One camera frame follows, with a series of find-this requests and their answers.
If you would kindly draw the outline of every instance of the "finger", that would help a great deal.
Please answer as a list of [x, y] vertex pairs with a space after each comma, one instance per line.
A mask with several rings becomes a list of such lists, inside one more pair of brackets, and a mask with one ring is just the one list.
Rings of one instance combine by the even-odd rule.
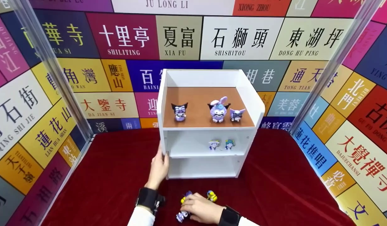
[[200, 219], [198, 216], [196, 216], [196, 215], [191, 215], [190, 217], [189, 217], [191, 220], [194, 220], [194, 221], [197, 221], [197, 222], [199, 222], [199, 223], [202, 223], [202, 219]]
[[185, 199], [185, 201], [181, 204], [181, 206], [186, 206], [186, 205], [193, 205], [195, 203], [195, 200], [192, 200], [192, 199]]
[[199, 198], [204, 198], [204, 197], [201, 196], [198, 192], [196, 192], [196, 193], [194, 194], [194, 196], [199, 197]]
[[185, 202], [187, 200], [196, 200], [196, 199], [199, 199], [199, 197], [191, 194], [191, 195], [188, 195], [187, 197], [185, 197]]
[[166, 152], [166, 155], [164, 156], [164, 166], [169, 167], [169, 152]]
[[179, 209], [179, 210], [192, 213], [193, 208], [192, 208], [192, 205], [185, 205], [185, 206], [182, 206], [181, 209]]

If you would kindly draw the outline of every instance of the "brown shelf top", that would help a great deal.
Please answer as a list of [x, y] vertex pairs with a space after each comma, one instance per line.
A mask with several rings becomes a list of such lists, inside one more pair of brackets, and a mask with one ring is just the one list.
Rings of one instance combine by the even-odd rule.
[[[225, 120], [222, 123], [212, 121], [208, 103], [227, 96], [227, 102], [231, 103], [227, 109]], [[183, 105], [188, 102], [187, 118], [182, 122], [175, 121], [174, 110], [171, 104]], [[230, 108], [241, 110], [245, 108], [244, 103], [235, 87], [167, 87], [165, 99], [163, 127], [253, 127], [254, 124], [245, 111], [242, 120], [232, 122], [230, 119]]]

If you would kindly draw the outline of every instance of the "yellow figurine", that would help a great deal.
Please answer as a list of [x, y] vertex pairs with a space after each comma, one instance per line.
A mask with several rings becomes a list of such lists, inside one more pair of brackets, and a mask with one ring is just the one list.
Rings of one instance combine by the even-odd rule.
[[212, 190], [208, 191], [208, 199], [212, 202], [217, 201], [217, 196]]

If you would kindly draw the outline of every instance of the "wrist strap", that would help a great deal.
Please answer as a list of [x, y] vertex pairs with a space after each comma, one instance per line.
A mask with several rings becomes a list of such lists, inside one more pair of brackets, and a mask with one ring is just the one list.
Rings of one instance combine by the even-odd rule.
[[136, 199], [135, 206], [140, 205], [149, 208], [153, 215], [156, 215], [159, 206], [165, 202], [165, 198], [156, 190], [143, 187], [139, 189], [139, 195]]
[[238, 226], [241, 215], [229, 206], [221, 213], [220, 222], [218, 226]]

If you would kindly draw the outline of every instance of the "white sign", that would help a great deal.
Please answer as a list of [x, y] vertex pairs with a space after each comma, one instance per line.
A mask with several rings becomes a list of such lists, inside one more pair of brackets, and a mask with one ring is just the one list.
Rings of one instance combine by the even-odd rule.
[[115, 13], [232, 16], [235, 0], [112, 0]]
[[283, 17], [205, 17], [201, 60], [268, 60]]
[[0, 88], [0, 159], [51, 106], [31, 70]]
[[387, 210], [387, 154], [350, 122], [326, 143], [330, 152], [382, 211]]

